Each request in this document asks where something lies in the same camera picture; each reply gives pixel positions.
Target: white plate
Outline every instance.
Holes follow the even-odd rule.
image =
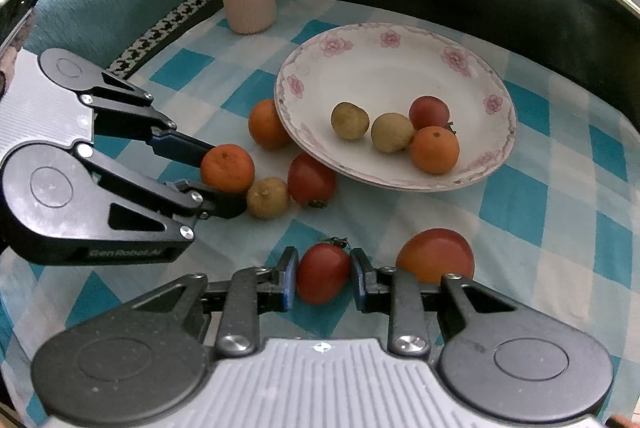
[[[341,101],[363,108],[370,122],[385,112],[408,116],[419,96],[449,106],[460,142],[455,168],[434,176],[407,152],[382,154],[369,132],[343,141],[331,128]],[[274,88],[284,127],[303,150],[337,172],[384,188],[439,192],[489,176],[505,162],[516,138],[513,102],[493,69],[443,36],[405,25],[346,25],[314,36],[293,51]]]

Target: tomato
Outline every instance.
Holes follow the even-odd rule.
[[[396,267],[414,273],[421,282],[440,283],[442,275],[447,273],[473,278],[475,263],[464,236],[434,228],[418,233],[402,246]]]
[[[335,192],[335,172],[303,152],[289,167],[287,186],[298,204],[324,208]]]
[[[416,130],[427,126],[449,127],[449,107],[434,96],[420,96],[409,108],[409,119]]]
[[[333,300],[351,274],[351,261],[339,247],[340,239],[330,241],[309,248],[298,266],[298,296],[309,305],[322,305]]]

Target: plate rim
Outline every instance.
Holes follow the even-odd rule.
[[[511,103],[511,107],[509,110],[509,113],[507,115],[507,121],[508,121],[508,130],[509,130],[509,134],[506,138],[506,143],[505,145],[502,147],[502,160],[501,162],[499,162],[498,164],[495,164],[493,166],[489,166],[487,167],[484,171],[482,172],[478,172],[475,176],[472,176],[471,178],[469,178],[466,181],[462,181],[462,180],[458,180],[458,181],[454,181],[451,183],[441,183],[439,186],[435,186],[435,185],[431,185],[430,187],[406,187],[406,186],[398,186],[396,184],[392,184],[392,183],[385,183],[385,182],[377,182],[375,180],[367,180],[364,179],[363,177],[360,177],[358,175],[356,175],[355,173],[350,173],[349,172],[349,168],[343,166],[341,163],[339,163],[338,161],[328,161],[322,157],[320,157],[318,154],[316,154],[308,145],[306,145],[306,143],[299,137],[297,137],[297,134],[292,131],[292,125],[287,121],[286,116],[283,115],[283,109],[281,108],[284,105],[284,102],[281,103],[280,102],[280,94],[279,92],[283,92],[284,91],[284,84],[281,83],[284,80],[284,73],[283,70],[291,65],[292,63],[295,62],[295,60],[298,58],[298,56],[300,56],[303,52],[304,49],[306,49],[307,47],[309,47],[310,45],[315,44],[316,42],[320,41],[323,37],[328,36],[331,33],[336,33],[339,32],[341,30],[357,30],[357,29],[362,29],[362,28],[379,28],[379,27],[401,27],[406,29],[409,32],[415,32],[418,34],[423,34],[426,36],[431,36],[434,37],[435,39],[443,42],[445,45],[449,45],[449,46],[455,46],[458,48],[461,48],[462,50],[464,50],[464,52],[466,54],[468,54],[469,56],[473,57],[478,64],[482,67],[482,69],[489,75],[494,77],[494,81],[498,81],[499,85],[501,86],[501,88],[504,90],[505,94],[507,94],[509,101]],[[407,24],[398,24],[398,23],[386,23],[386,22],[365,22],[365,23],[355,23],[355,24],[347,24],[347,25],[341,25],[338,27],[334,27],[332,29],[328,29],[326,31],[323,31],[321,33],[318,33],[314,36],[312,36],[311,38],[305,40],[303,43],[301,43],[298,47],[296,47],[291,53],[289,53],[289,55],[287,56],[287,58],[284,60],[284,62],[282,63],[282,65],[280,66],[280,69],[278,70],[278,74],[276,76],[276,81],[273,85],[273,99],[275,102],[275,107],[276,107],[276,112],[278,113],[278,117],[280,118],[280,121],[282,122],[283,126],[285,127],[287,133],[289,134],[289,136],[292,138],[292,140],[307,154],[309,154],[311,157],[313,157],[314,159],[316,159],[318,162],[321,162],[323,165],[331,168],[332,170],[334,170],[335,172],[344,175],[350,179],[353,179],[355,181],[359,181],[361,183],[370,185],[370,186],[376,186],[378,188],[384,188],[387,190],[395,190],[395,191],[400,191],[400,192],[411,192],[411,193],[437,193],[437,192],[445,192],[445,191],[451,191],[451,190],[457,190],[460,188],[465,188],[467,186],[471,186],[477,182],[480,182],[484,179],[486,179],[488,176],[490,176],[492,173],[494,173],[498,168],[502,167],[503,164],[506,163],[507,159],[509,158],[509,156],[511,155],[511,151],[513,151],[513,147],[515,145],[515,142],[518,138],[518,132],[519,132],[519,125],[518,125],[518,118],[517,118],[517,114],[516,114],[516,109],[515,109],[515,105],[513,104],[513,99],[511,98],[511,94],[509,93],[509,91],[507,90],[507,87],[504,85],[504,80],[497,74],[497,72],[495,72],[495,70],[487,63],[485,62],[478,54],[476,54],[475,52],[473,52],[472,50],[468,49],[468,47],[465,47],[464,45],[462,45],[459,42],[456,42],[455,40],[452,40],[450,38],[447,38],[446,36],[443,36],[441,34],[438,33],[434,33],[432,31],[429,31],[427,29],[422,29],[420,27],[416,27],[413,25],[407,25]]]

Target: checkered tablecloth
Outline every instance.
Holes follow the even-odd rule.
[[[196,227],[197,241],[173,264],[41,267],[10,250],[0,257],[2,374],[28,424],[45,415],[29,365],[56,332],[184,273],[226,279],[270,263],[285,246],[300,253],[320,237],[347,237],[376,265],[393,264],[421,230],[459,231],[476,256],[476,280],[583,329],[609,350],[616,379],[604,415],[631,414],[640,392],[640,135],[608,104],[541,66],[471,36],[415,18],[331,0],[277,0],[267,32],[237,36],[224,12],[182,36],[133,76],[178,129],[212,144],[236,143],[257,177],[285,177],[298,150],[267,153],[247,117],[273,97],[284,59],[334,26],[366,21],[412,24],[456,40],[505,80],[520,121],[516,147],[487,180],[440,194],[398,193],[339,177],[324,210],[292,207],[270,222],[247,214]],[[615,80],[604,80],[615,83]],[[198,170],[153,156],[145,144],[98,137],[96,146],[161,182]],[[292,312],[262,318],[265,336],[385,336],[380,315],[361,315],[345,289],[327,306],[298,300]]]

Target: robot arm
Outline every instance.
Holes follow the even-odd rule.
[[[351,251],[357,309],[388,339],[270,339],[292,305],[298,254],[230,281],[185,275],[51,338],[31,375],[47,428],[323,426],[597,428],[612,380],[593,338],[460,275],[420,284]],[[445,346],[431,360],[424,312]],[[212,347],[209,313],[222,312]]]
[[[140,140],[195,167],[213,148],[178,132],[151,94],[71,52],[18,51],[35,2],[0,0],[4,241],[43,265],[171,262],[193,242],[197,220],[244,212],[244,195],[162,185],[93,147],[94,134]]]

